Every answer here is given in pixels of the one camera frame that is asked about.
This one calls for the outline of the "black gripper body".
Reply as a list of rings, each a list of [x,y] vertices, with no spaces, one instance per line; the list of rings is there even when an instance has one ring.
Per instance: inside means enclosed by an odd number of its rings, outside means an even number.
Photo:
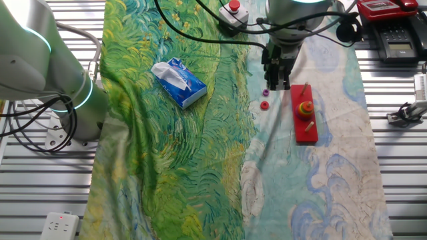
[[[279,46],[270,41],[262,51],[261,63],[264,66],[264,71],[276,64],[290,72],[295,65],[300,49],[301,45]]]

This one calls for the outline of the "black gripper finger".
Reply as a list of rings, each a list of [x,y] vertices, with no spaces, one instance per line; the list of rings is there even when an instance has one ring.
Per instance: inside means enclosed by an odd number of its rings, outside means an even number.
[[[290,70],[286,66],[266,66],[266,81],[270,91],[290,90],[289,76]]]

